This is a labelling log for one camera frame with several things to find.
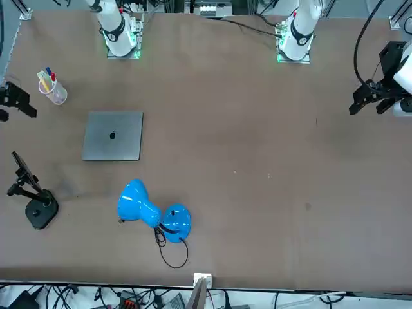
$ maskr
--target pen holder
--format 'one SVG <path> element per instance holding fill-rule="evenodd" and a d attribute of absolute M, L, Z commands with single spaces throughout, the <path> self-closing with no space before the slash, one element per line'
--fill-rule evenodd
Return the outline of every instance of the pen holder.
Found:
<path fill-rule="evenodd" d="M 52 82 L 52 89 L 50 91 L 46 91 L 43 84 L 39 82 L 39 91 L 48 97 L 54 104 L 61 105 L 67 99 L 67 90 L 64 89 L 62 84 L 57 81 L 57 79 Z"/>

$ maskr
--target lamp cable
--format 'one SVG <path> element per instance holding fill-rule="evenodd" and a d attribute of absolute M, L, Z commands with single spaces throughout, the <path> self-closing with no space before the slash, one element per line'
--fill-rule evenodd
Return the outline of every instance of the lamp cable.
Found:
<path fill-rule="evenodd" d="M 171 264 L 169 264 L 165 257 L 163 256 L 163 252 L 162 252 L 162 248 L 164 246 L 166 246 L 166 237 L 165 237 L 165 233 L 164 231 L 161 230 L 160 227 L 155 227 L 154 228 L 154 238 L 156 240 L 156 244 L 159 246 L 159 251 L 160 251 L 160 255 L 162 256 L 163 261 L 165 262 L 165 264 L 173 269 L 179 269 L 182 268 L 183 266 L 185 266 L 187 259 L 189 258 L 189 248 L 187 247 L 186 241 L 183 238 L 179 238 L 179 240 L 185 245 L 186 247 L 186 259 L 183 262 L 183 264 L 181 264 L 180 266 L 173 266 Z"/>

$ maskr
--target silver laptop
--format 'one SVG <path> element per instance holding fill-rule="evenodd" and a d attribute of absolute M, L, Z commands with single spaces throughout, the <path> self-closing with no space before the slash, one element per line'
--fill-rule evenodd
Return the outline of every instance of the silver laptop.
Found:
<path fill-rule="evenodd" d="M 139 160 L 141 111 L 91 111 L 84 135 L 84 161 Z"/>

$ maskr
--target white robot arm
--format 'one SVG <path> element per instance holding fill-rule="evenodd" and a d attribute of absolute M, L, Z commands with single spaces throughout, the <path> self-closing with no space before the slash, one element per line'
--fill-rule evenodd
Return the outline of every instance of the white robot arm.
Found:
<path fill-rule="evenodd" d="M 279 47 L 289 59 L 298 61 L 308 53 L 321 12 L 319 0 L 299 0 L 298 9 L 285 22 L 287 33 Z"/>
<path fill-rule="evenodd" d="M 86 0 L 97 15 L 106 45 L 113 55 L 123 57 L 137 46 L 136 18 L 120 13 L 115 0 Z"/>

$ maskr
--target tripod mount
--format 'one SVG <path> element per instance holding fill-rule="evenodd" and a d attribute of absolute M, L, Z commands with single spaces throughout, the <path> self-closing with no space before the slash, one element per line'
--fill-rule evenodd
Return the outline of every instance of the tripod mount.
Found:
<path fill-rule="evenodd" d="M 19 169 L 15 172 L 17 181 L 7 190 L 7 195 L 23 195 L 31 198 L 26 206 L 26 216 L 35 229 L 44 229 L 56 216 L 59 204 L 49 190 L 40 187 L 39 179 L 30 172 L 26 163 L 15 151 L 12 152 L 12 156 Z M 24 190 L 23 186 L 26 183 L 37 193 Z"/>

